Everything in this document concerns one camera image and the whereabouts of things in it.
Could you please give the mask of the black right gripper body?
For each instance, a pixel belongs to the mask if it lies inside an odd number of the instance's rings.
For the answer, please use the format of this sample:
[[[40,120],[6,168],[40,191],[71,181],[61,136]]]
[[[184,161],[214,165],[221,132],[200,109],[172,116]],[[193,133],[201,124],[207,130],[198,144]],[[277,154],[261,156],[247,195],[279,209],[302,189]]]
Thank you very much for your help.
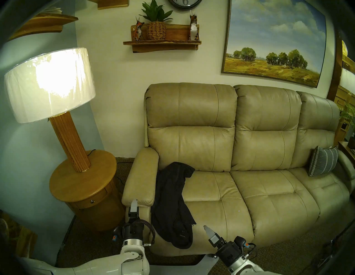
[[[234,241],[225,241],[222,237],[218,237],[217,252],[215,255],[225,264],[226,267],[232,266],[242,255],[246,240],[237,236]]]

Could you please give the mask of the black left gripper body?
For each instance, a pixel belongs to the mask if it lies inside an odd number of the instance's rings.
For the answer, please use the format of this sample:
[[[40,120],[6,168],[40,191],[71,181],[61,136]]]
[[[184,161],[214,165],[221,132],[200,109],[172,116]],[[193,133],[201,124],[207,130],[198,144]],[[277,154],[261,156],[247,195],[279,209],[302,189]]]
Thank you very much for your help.
[[[144,223],[140,221],[139,213],[129,212],[129,220],[122,228],[122,239],[138,239],[143,241]]]

